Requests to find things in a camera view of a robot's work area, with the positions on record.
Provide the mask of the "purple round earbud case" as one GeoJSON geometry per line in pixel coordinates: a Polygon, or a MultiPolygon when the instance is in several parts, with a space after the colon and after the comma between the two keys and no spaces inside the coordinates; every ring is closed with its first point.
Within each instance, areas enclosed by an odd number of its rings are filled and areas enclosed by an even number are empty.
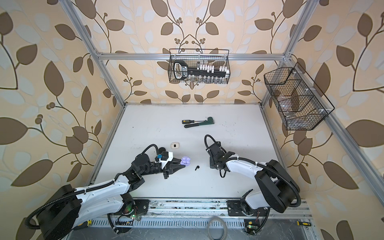
{"type": "Polygon", "coordinates": [[[189,166],[191,164],[191,158],[185,156],[181,158],[181,165],[189,166]]]}

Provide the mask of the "white earbud charging case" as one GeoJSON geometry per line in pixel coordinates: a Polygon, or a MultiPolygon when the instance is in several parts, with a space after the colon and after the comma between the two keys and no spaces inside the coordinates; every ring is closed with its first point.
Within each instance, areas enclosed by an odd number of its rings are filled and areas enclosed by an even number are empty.
{"type": "Polygon", "coordinates": [[[179,147],[180,147],[180,143],[178,143],[178,142],[171,143],[171,149],[176,150],[179,147]]]}

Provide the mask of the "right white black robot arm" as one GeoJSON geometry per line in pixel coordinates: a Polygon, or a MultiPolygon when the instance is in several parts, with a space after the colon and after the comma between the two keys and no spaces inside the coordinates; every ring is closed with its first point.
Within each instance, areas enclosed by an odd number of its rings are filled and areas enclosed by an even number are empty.
{"type": "Polygon", "coordinates": [[[253,216],[262,209],[284,213],[287,208],[302,204],[299,186],[278,161],[260,163],[237,156],[227,152],[211,135],[205,135],[204,144],[210,157],[210,168],[218,170],[221,178],[227,173],[237,173],[258,184],[257,191],[251,189],[237,201],[234,211],[244,216],[253,216]]]}

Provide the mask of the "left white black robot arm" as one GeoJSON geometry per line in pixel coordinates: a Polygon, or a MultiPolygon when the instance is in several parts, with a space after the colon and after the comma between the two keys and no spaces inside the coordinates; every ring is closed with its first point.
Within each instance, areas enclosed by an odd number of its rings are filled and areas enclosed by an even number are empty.
{"type": "Polygon", "coordinates": [[[148,200],[136,203],[131,196],[131,192],[145,182],[144,176],[162,174],[167,179],[190,165],[189,157],[177,159],[164,148],[155,144],[152,147],[156,151],[154,161],[143,151],[128,170],[109,181],[81,188],[72,188],[71,185],[60,188],[48,202],[25,218],[25,227],[41,230],[45,240],[60,240],[87,221],[106,215],[111,228],[119,233],[112,215],[135,219],[148,211],[148,200]]]}

